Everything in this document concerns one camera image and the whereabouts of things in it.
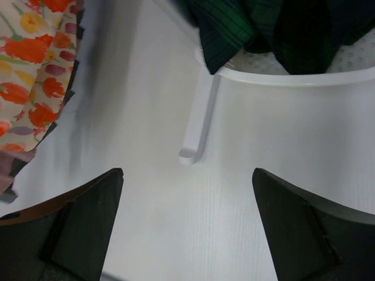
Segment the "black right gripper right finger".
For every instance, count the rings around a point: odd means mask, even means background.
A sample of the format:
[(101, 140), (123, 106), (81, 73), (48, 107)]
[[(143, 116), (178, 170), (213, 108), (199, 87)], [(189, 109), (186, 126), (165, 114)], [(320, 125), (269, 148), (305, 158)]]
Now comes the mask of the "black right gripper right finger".
[(253, 189), (278, 280), (374, 280), (374, 215), (260, 168)]

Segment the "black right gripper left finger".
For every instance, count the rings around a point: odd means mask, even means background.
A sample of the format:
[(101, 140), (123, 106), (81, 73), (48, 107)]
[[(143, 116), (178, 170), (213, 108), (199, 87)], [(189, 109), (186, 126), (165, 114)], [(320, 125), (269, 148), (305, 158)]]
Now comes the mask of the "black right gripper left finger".
[(124, 182), (113, 168), (1, 217), (1, 280), (100, 280)]

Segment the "dark green plaid skirt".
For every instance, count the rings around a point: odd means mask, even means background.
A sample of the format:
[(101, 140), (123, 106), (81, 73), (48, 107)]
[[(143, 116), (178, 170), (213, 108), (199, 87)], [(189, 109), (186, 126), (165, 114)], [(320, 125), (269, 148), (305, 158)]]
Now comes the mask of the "dark green plaid skirt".
[(240, 50), (273, 53), (290, 74), (327, 71), (342, 46), (374, 28), (372, 0), (187, 0), (215, 74)]

